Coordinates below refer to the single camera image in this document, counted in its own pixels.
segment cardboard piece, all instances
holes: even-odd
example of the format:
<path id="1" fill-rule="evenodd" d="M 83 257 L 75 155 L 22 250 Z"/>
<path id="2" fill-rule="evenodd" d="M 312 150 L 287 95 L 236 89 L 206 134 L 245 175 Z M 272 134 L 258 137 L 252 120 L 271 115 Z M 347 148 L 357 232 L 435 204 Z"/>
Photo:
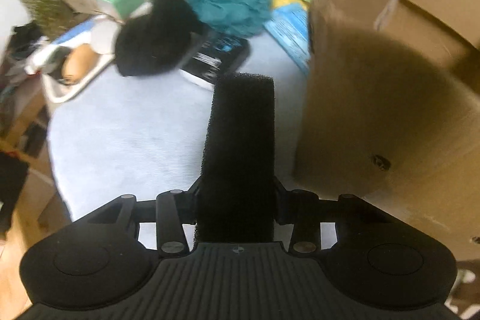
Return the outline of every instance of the cardboard piece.
<path id="1" fill-rule="evenodd" d="M 480 258 L 479 0 L 314 0 L 294 176 Z"/>

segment cardboard box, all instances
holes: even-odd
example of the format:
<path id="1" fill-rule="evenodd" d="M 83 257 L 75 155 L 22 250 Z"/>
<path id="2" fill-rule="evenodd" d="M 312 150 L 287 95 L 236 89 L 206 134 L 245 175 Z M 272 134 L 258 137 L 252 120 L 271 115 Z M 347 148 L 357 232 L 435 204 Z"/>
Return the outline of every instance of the cardboard box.
<path id="1" fill-rule="evenodd" d="M 295 178 L 480 258 L 480 0 L 314 0 Z"/>

